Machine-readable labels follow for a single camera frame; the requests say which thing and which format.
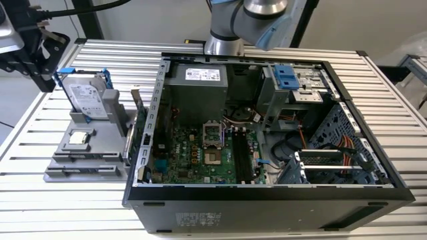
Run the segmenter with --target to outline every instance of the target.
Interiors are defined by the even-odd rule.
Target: blue tab
[[[261,164],[270,164],[269,160],[262,160],[262,159],[256,159],[256,162],[257,163],[261,163]]]
[[[59,74],[73,74],[75,72],[75,69],[73,67],[63,67],[59,70],[57,70]]]
[[[300,88],[293,68],[289,65],[273,65],[273,76],[280,89],[297,90]]]
[[[109,71],[106,70],[105,67],[102,68],[101,73],[105,76],[106,88],[108,89],[113,89],[112,75],[110,75],[110,73],[109,73]]]

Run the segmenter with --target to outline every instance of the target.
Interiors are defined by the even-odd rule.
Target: metal frame
[[[120,90],[120,102],[125,108],[134,106],[132,95],[128,93],[133,85],[140,87],[138,92],[145,106],[149,104],[161,52],[202,52],[201,44],[157,44],[109,40],[87,40],[83,45],[75,47],[78,47],[77,52],[67,65],[83,70],[100,70],[106,67],[110,70],[113,86]],[[178,237],[181,239],[194,237],[425,239],[425,121],[416,116],[416,111],[408,106],[405,99],[374,68],[373,63],[360,57],[354,51],[340,50],[276,48],[264,52],[252,46],[245,46],[245,55],[246,57],[329,62],[348,89],[368,128],[405,185],[410,188],[416,202],[350,232],[300,232],[296,236],[277,232],[192,234],[190,236],[185,234]],[[53,93],[41,93],[37,97],[25,113],[26,116],[23,115],[11,131],[15,135],[10,134],[6,144],[0,147],[0,183],[5,183],[1,184],[0,208],[2,213],[6,213],[1,219],[2,222],[10,217],[13,219],[7,223],[0,222],[0,227],[6,227],[10,232],[3,235],[11,238],[43,236],[47,239],[70,236],[83,239],[93,234],[97,238],[144,237],[146,232],[137,216],[121,208],[124,183],[78,183],[77,185],[42,183],[41,173],[50,162],[49,156],[69,123],[70,106],[59,89]],[[38,216],[31,215],[31,210],[38,210]]]

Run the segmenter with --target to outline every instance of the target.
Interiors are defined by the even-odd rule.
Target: case label
[[[185,80],[220,81],[220,70],[188,68],[185,70]]]
[[[176,223],[180,227],[214,227],[220,225],[220,212],[177,212]]]

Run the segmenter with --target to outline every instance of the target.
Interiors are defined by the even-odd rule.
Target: blue plastic latch
[[[57,70],[59,74],[73,74],[75,73],[75,69],[73,67],[63,67],[59,70]]]
[[[273,76],[280,89],[297,90],[300,88],[293,68],[289,65],[273,65]]]
[[[261,163],[261,164],[270,164],[269,160],[264,160],[264,159],[260,159],[260,158],[257,158],[254,161],[257,163]]]

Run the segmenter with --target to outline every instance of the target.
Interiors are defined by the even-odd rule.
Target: wall
[[[381,64],[413,35],[427,31],[425,0],[320,0],[300,47],[364,50]]]
[[[94,5],[113,0],[93,0]],[[97,12],[108,40],[182,43],[209,36],[210,13],[204,0],[132,0]]]

